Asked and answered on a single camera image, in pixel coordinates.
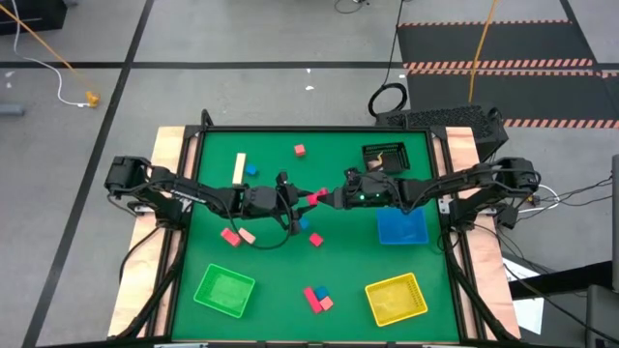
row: yellow cable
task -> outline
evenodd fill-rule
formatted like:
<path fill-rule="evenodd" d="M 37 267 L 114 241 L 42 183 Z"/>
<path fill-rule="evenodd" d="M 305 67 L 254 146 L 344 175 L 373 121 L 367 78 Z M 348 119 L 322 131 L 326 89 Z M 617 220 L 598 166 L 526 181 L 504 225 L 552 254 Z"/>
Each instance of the yellow cable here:
<path fill-rule="evenodd" d="M 482 38 L 480 39 L 480 44 L 477 46 L 477 52 L 475 53 L 475 59 L 473 59 L 473 71 L 471 72 L 471 82 L 468 86 L 468 102 L 473 101 L 473 90 L 475 88 L 475 73 L 477 72 L 477 60 L 480 58 L 480 53 L 482 53 L 482 47 L 484 46 L 484 40 L 486 39 L 487 27 L 490 25 L 492 21 L 492 17 L 494 16 L 494 9 L 496 8 L 496 4 L 499 0 L 492 1 L 492 7 L 490 8 L 490 13 L 487 14 L 486 25 L 484 26 L 484 32 L 482 33 Z"/>
<path fill-rule="evenodd" d="M 10 18 L 12 18 L 15 22 L 19 23 L 19 25 L 21 25 L 30 34 L 32 34 L 32 36 L 35 37 L 35 39 L 37 39 L 37 41 L 39 43 L 41 43 L 45 48 L 47 48 L 49 53 L 53 54 L 54 57 L 56 57 L 56 59 L 61 61 L 72 73 L 74 73 L 77 77 L 79 77 L 81 82 L 83 82 L 86 85 L 86 87 L 88 87 L 89 89 L 92 89 L 93 91 L 96 90 L 96 88 L 93 86 L 93 84 L 90 83 L 88 81 L 88 79 L 83 74 L 81 74 L 78 71 L 76 71 L 74 69 L 74 67 L 72 67 L 71 64 L 69 64 L 69 62 L 67 62 L 63 57 L 61 57 L 60 54 L 56 53 L 56 51 L 54 51 L 43 39 L 41 39 L 41 37 L 39 37 L 39 35 L 37 35 L 37 33 L 35 33 L 32 29 L 30 29 L 30 27 L 28 25 L 26 25 L 24 22 L 19 20 L 19 18 L 17 18 L 13 13 L 11 13 L 11 11 L 7 10 L 7 8 L 2 6 L 2 4 L 0 4 L 0 10 L 2 10 L 5 14 L 7 14 Z M 100 96 L 99 96 L 99 94 L 96 94 L 94 92 L 88 91 L 88 92 L 86 92 L 86 98 L 87 98 L 88 103 L 90 104 L 90 106 L 91 107 L 95 107 L 99 103 Z"/>

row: yellow basket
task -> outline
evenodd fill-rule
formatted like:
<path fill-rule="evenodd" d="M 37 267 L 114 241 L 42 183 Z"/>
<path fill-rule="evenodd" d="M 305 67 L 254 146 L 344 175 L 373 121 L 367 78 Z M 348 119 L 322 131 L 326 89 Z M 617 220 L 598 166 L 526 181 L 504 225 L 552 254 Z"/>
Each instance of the yellow basket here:
<path fill-rule="evenodd" d="M 426 301 L 412 273 L 366 286 L 376 325 L 383 327 L 427 312 Z"/>

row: green table surface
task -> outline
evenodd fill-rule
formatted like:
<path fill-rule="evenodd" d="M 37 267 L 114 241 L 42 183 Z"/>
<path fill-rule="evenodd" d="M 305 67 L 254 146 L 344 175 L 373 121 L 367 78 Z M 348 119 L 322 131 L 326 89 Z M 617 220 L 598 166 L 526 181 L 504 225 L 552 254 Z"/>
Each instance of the green table surface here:
<path fill-rule="evenodd" d="M 281 170 L 298 188 L 316 191 L 341 187 L 343 171 L 364 168 L 361 147 L 403 141 L 411 169 L 402 177 L 431 177 L 423 132 L 210 132 L 204 140 L 198 181 L 230 187 L 237 153 L 258 168 L 244 176 L 251 186 L 275 185 Z M 293 147 L 304 144 L 298 158 Z M 300 204 L 307 204 L 302 199 Z M 190 227 L 172 337 L 175 340 L 303 340 L 303 341 L 457 341 L 457 327 L 444 255 L 436 241 L 440 233 L 436 203 L 425 207 L 430 243 L 425 246 L 382 246 L 378 242 L 375 209 L 334 210 L 327 206 L 306 214 L 309 230 L 275 250 L 247 245 L 233 247 L 220 235 L 229 221 L 195 206 Z M 236 220 L 272 245 L 284 231 L 271 218 Z M 324 238 L 321 247 L 309 242 L 311 232 Z M 193 300 L 209 264 L 249 276 L 256 283 L 240 319 Z M 428 312 L 379 328 L 366 285 L 412 272 L 427 302 Z M 314 314 L 303 289 L 324 285 L 335 303 Z"/>

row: white cable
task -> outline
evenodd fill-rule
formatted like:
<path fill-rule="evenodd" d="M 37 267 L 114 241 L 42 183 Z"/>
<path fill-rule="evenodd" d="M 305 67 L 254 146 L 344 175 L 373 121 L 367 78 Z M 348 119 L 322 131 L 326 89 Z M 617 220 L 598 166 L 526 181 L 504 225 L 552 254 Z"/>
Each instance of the white cable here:
<path fill-rule="evenodd" d="M 549 188 L 548 186 L 542 185 L 542 184 L 540 184 L 540 188 L 546 189 L 550 193 L 552 193 L 552 195 L 554 196 L 554 199 L 553 199 L 554 204 L 549 206 L 549 207 L 539 207 L 539 208 L 524 209 L 524 210 L 518 211 L 519 214 L 539 212 L 539 211 L 542 211 L 542 210 L 550 210 L 550 209 L 556 208 L 559 205 L 559 202 L 561 202 L 561 198 L 559 198 L 559 195 L 557 194 L 557 192 L 554 191 L 554 189 Z"/>
<path fill-rule="evenodd" d="M 13 11 L 15 12 L 15 17 L 17 19 L 21 19 L 21 18 L 19 18 L 19 12 L 17 10 L 17 3 L 15 2 L 15 0 L 11 0 L 11 1 L 13 2 Z M 35 63 L 41 64 L 42 66 L 44 66 L 46 68 L 52 69 L 56 73 L 56 75 L 58 75 L 58 94 L 57 95 L 58 95 L 58 100 L 60 100 L 60 102 L 63 102 L 65 104 L 67 104 L 67 105 L 77 106 L 77 107 L 87 106 L 88 104 L 85 103 L 85 102 L 65 101 L 60 96 L 60 92 L 62 91 L 62 75 L 60 74 L 60 72 L 56 68 L 54 68 L 54 67 L 50 66 L 49 64 L 46 64 L 46 63 L 44 63 L 42 61 L 36 60 L 34 58 L 24 57 L 21 54 L 19 54 L 19 52 L 17 52 L 17 43 L 19 42 L 19 30 L 20 30 L 20 27 L 21 27 L 21 25 L 19 25 L 19 22 L 18 22 L 17 23 L 17 30 L 15 31 L 15 40 L 13 41 L 13 52 L 15 53 L 15 55 L 17 57 L 21 58 L 21 59 L 24 59 L 24 60 L 27 60 L 27 61 L 30 61 L 30 62 L 35 62 Z"/>

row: blue basket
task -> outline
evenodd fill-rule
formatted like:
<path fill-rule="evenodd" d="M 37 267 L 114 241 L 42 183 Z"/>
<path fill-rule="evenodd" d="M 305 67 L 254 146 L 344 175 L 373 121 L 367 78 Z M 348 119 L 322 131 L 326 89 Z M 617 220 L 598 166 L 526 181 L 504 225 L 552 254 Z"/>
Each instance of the blue basket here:
<path fill-rule="evenodd" d="M 422 207 L 409 215 L 397 208 L 378 209 L 376 219 L 380 244 L 423 245 L 428 242 L 426 216 Z"/>

